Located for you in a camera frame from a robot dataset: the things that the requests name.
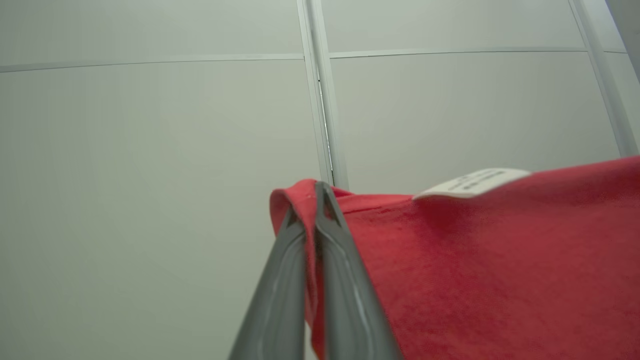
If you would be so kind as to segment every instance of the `vertical metal frame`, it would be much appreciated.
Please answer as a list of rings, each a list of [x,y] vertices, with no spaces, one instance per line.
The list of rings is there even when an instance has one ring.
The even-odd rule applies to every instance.
[[[580,30],[582,41],[587,47],[587,53],[593,66],[600,93],[607,109],[609,121],[613,129],[613,135],[618,144],[618,151],[621,157],[638,155],[636,139],[629,124],[627,111],[622,103],[622,98],[618,92],[613,74],[605,58],[604,50],[598,39],[591,20],[584,9],[582,0],[568,0],[575,21]]]
[[[328,143],[330,144],[330,156],[333,165],[333,182],[335,186],[348,190],[347,164],[344,148],[340,139],[340,123],[338,117],[338,104],[333,87],[333,73],[329,59],[329,46],[324,28],[324,15],[320,0],[298,0],[308,14],[308,23],[314,46],[315,62],[320,77],[324,106],[324,121]]]
[[[323,113],[323,99],[320,94],[320,82],[318,79],[318,69],[316,63],[316,52],[313,46],[313,28],[309,12],[304,0],[296,0],[298,4],[298,20],[300,21],[300,34],[302,36],[302,49],[305,57],[305,68],[307,70],[307,83],[309,86],[309,97],[311,102],[311,112],[314,121],[314,131],[316,133],[316,147],[318,162],[320,164],[320,175],[324,182],[334,185],[332,172],[332,159],[329,152],[329,139],[325,131],[325,117]]]

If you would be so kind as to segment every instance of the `red fabric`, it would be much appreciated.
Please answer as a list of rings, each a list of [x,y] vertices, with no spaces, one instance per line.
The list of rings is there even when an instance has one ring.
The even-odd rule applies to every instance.
[[[306,316],[323,359],[314,183],[275,190],[271,216],[277,231],[292,204],[306,225]],[[640,157],[472,199],[335,194],[407,360],[640,359]]]

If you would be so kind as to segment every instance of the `white wall panel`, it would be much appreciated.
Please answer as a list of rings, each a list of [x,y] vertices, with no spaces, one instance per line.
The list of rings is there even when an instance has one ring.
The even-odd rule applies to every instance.
[[[291,0],[3,0],[0,65],[301,53]]]
[[[224,359],[318,177],[305,64],[0,74],[0,358]]]
[[[636,144],[640,147],[640,83],[636,77],[629,55],[606,53],[607,63],[622,98],[629,124],[633,130]]]
[[[581,0],[587,11],[589,20],[598,36],[600,45],[604,49],[624,49],[625,44],[620,38],[616,23],[605,0]]]
[[[618,157],[586,53],[332,59],[349,189],[417,193],[486,167]]]
[[[329,51],[584,46],[558,0],[322,0]]]

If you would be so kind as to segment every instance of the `wall panel seam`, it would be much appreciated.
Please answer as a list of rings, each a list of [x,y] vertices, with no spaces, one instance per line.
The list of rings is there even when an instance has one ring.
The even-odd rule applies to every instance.
[[[446,49],[389,49],[370,51],[347,51],[329,53],[329,58],[363,58],[368,56],[395,56],[414,54],[463,54],[463,53],[533,53],[533,52],[586,52],[586,47],[568,46],[495,46],[495,47],[452,47]]]
[[[206,61],[256,61],[256,60],[303,60],[304,54],[210,54],[210,55],[177,55],[149,58],[133,58],[128,60],[78,60],[52,61],[45,63],[29,63],[0,65],[0,72],[17,72],[47,69],[65,69],[70,67],[92,67],[112,65],[137,65],[151,63],[184,63]]]

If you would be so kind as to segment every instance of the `white label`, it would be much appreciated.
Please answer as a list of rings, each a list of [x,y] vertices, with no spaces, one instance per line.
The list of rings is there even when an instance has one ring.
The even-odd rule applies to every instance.
[[[467,199],[529,175],[531,173],[528,171],[514,168],[486,168],[424,190],[413,199],[417,200],[434,195]]]

